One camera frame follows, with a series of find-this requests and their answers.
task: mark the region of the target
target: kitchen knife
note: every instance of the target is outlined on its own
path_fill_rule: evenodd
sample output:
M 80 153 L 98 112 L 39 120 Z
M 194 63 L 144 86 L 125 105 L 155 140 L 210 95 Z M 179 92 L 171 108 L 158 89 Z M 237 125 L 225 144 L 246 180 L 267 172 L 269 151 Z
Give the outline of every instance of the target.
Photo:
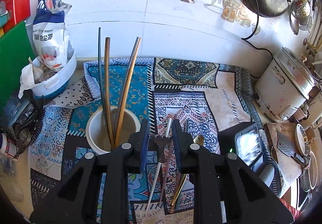
M 277 131 L 277 147 L 286 156 L 292 157 L 299 164 L 305 164 L 305 160 L 295 152 L 294 144 L 282 132 Z

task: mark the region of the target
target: food packaging bag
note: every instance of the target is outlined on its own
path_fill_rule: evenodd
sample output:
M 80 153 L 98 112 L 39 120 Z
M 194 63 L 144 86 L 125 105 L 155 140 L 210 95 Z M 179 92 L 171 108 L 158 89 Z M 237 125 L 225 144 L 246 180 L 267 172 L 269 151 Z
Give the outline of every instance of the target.
M 59 70 L 67 63 L 69 31 L 65 16 L 71 5 L 62 0 L 38 0 L 33 20 L 33 41 L 37 54 L 48 68 Z

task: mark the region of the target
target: white rice cooker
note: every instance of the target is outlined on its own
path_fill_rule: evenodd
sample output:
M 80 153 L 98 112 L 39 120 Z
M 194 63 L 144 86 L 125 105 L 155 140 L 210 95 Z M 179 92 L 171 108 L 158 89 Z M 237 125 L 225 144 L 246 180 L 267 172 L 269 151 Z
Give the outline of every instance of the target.
M 256 83 L 255 98 L 271 120 L 289 119 L 309 99 L 314 80 L 304 61 L 283 47 Z

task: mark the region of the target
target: red box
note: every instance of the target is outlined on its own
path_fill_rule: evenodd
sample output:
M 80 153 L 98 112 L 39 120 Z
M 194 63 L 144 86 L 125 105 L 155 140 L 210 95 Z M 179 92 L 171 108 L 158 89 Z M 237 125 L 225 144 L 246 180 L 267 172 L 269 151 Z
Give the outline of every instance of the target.
M 13 26 L 30 16 L 30 0 L 1 0 L 8 11 L 8 22 L 3 26 L 6 33 Z

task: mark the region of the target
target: pan lid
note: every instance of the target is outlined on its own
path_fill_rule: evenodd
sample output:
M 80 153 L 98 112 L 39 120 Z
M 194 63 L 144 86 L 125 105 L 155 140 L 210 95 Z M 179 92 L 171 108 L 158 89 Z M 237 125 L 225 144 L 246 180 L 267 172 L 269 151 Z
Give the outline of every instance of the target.
M 274 59 L 282 66 L 281 68 L 302 95 L 308 99 L 309 92 L 314 87 L 314 80 L 310 71 L 304 64 L 306 57 L 302 55 L 302 57 L 299 58 L 290 49 L 282 47 L 282 50 Z

